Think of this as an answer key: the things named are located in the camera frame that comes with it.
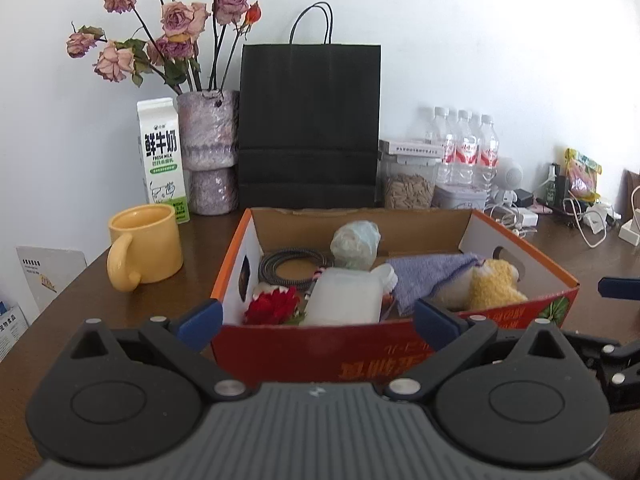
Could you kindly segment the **purple cloth pouch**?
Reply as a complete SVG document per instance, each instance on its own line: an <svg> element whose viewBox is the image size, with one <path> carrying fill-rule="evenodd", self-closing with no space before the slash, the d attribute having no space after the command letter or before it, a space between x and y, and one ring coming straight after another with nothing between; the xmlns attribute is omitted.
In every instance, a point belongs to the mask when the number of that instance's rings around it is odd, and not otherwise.
<svg viewBox="0 0 640 480"><path fill-rule="evenodd" d="M442 285L461 273L479 266L483 260L473 254L418 255L389 258L398 283L393 290L400 316L413 312L421 298L431 297Z"/></svg>

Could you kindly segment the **yellow white plush toy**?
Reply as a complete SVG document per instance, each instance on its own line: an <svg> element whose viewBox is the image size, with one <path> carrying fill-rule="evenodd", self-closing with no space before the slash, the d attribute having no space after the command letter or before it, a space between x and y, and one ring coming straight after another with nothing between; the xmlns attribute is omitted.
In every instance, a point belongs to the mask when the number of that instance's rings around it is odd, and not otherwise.
<svg viewBox="0 0 640 480"><path fill-rule="evenodd" d="M435 290L436 304L452 312L485 311L522 304L528 298L518 290L518 269L501 259L470 266Z"/></svg>

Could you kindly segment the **red fabric rose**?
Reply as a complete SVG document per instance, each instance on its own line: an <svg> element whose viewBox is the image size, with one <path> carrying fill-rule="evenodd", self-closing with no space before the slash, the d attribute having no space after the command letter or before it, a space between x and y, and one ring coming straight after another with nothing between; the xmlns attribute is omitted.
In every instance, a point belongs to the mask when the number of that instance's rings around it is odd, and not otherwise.
<svg viewBox="0 0 640 480"><path fill-rule="evenodd" d="M281 325L296 313L299 296L295 287L278 287L261 292L244 313L245 325Z"/></svg>

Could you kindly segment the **clear plastic bag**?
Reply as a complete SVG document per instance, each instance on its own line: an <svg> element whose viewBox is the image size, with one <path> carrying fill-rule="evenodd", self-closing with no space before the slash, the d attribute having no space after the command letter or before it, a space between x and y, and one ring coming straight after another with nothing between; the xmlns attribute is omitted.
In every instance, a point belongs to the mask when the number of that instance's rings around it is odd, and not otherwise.
<svg viewBox="0 0 640 480"><path fill-rule="evenodd" d="M374 222L349 222L334 233L330 251L340 268L369 271L378 256L380 240L381 233Z"/></svg>

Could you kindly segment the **yellow ceramic mug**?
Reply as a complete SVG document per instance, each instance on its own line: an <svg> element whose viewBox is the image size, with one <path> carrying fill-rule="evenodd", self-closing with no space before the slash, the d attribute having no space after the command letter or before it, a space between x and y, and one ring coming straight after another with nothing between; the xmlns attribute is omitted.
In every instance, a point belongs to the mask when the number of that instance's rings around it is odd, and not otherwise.
<svg viewBox="0 0 640 480"><path fill-rule="evenodd" d="M114 289L132 292L140 284L167 280L183 266L173 206L149 204L115 214L108 222L111 248L106 270Z"/></svg>

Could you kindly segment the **white charger block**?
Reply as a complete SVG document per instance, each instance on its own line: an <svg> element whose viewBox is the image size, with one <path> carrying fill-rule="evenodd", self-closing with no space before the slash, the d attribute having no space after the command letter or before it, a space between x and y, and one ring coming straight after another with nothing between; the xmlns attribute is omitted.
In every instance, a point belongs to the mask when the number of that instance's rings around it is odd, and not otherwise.
<svg viewBox="0 0 640 480"><path fill-rule="evenodd" d="M528 208L518 207L515 209L515 226L521 229L536 228L538 214Z"/></svg>

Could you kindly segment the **yellow snack packet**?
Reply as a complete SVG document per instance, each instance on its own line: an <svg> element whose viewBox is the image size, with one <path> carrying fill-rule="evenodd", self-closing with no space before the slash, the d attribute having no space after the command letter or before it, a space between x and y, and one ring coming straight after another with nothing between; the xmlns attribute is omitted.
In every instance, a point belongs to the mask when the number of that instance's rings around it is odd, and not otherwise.
<svg viewBox="0 0 640 480"><path fill-rule="evenodd" d="M598 177L602 174L602 167L593 159L567 148L564 153L565 172L570 181L570 195L593 203L600 198L597 192Z"/></svg>

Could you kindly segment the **white earphones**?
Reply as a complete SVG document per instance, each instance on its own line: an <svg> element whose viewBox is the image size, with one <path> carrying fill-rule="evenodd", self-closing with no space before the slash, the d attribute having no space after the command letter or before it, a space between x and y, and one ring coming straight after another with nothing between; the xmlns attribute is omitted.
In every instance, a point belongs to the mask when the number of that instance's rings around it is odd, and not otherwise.
<svg viewBox="0 0 640 480"><path fill-rule="evenodd" d="M519 237L526 237L526 234L532 230L531 226L526 226L524 214L516 207L489 204L484 208L483 212L491 220L499 223L500 226L504 226Z"/></svg>

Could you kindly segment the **black power adapter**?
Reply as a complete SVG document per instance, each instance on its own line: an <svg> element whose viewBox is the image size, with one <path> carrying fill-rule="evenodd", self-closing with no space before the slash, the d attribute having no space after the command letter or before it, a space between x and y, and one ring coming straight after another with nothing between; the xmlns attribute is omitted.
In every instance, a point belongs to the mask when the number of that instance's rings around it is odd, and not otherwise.
<svg viewBox="0 0 640 480"><path fill-rule="evenodd" d="M522 188L517 188L515 190L515 206L528 208L533 205L534 201L535 197L532 192L528 192L526 190L523 190Z"/></svg>

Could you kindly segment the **middle water bottle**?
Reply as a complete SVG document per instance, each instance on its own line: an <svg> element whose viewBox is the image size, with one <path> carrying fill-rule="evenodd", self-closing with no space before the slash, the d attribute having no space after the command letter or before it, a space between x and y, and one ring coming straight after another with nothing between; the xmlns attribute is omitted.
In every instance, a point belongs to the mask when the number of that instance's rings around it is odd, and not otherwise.
<svg viewBox="0 0 640 480"><path fill-rule="evenodd" d="M477 162L478 139L471 127L472 114L458 110L458 120L454 125L454 173L452 182L469 186L473 182Z"/></svg>

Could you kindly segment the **white flat box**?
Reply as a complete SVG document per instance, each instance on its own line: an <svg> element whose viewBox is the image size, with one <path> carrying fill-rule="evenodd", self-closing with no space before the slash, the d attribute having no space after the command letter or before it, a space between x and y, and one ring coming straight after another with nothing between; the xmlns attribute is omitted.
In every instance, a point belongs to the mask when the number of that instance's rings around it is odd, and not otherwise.
<svg viewBox="0 0 640 480"><path fill-rule="evenodd" d="M426 158L442 158L444 148L424 141L398 141L384 140L378 141L378 148L381 152L389 155L416 156Z"/></svg>

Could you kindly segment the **right water bottle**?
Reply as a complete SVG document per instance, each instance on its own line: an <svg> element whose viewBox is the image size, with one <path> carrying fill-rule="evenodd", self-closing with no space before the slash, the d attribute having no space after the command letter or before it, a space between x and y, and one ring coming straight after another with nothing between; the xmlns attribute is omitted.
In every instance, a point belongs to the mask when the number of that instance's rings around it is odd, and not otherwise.
<svg viewBox="0 0 640 480"><path fill-rule="evenodd" d="M492 181L495 179L499 158L499 139L495 130L494 118L490 115L483 115L480 118L477 140L475 185L489 191Z"/></svg>

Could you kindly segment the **left water bottle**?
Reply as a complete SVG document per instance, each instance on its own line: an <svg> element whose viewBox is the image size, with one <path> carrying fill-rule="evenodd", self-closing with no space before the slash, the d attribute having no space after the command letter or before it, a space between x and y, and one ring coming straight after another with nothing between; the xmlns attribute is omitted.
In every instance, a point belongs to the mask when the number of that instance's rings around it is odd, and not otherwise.
<svg viewBox="0 0 640 480"><path fill-rule="evenodd" d="M448 184L451 181L452 164L454 163L456 141L448 116L448 108L441 106L434 108L432 141L442 148L442 159L438 165L436 176L438 184Z"/></svg>

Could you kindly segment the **black paper bag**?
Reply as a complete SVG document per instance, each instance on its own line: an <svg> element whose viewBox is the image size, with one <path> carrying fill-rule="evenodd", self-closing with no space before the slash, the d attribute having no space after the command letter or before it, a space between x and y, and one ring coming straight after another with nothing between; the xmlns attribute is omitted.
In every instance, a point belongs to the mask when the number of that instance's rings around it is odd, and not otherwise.
<svg viewBox="0 0 640 480"><path fill-rule="evenodd" d="M336 44L333 10L320 44L250 44L242 53L238 189L243 208L375 204L381 48Z"/></svg>

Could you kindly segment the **dried rose bouquet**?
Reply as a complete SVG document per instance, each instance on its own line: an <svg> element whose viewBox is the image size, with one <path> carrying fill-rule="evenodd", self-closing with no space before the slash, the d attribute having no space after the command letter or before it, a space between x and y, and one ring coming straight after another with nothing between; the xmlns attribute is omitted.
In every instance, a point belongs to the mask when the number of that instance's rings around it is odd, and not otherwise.
<svg viewBox="0 0 640 480"><path fill-rule="evenodd" d="M139 27L124 40L107 37L101 27L73 26L65 43L70 58L99 50L93 71L109 82L130 80L141 86L144 76L160 76L181 96L194 91L224 91L231 61L241 39L262 18L260 4L250 0L209 3L160 2L160 34L154 36L138 10L138 0L102 0L109 14L131 13Z"/></svg>

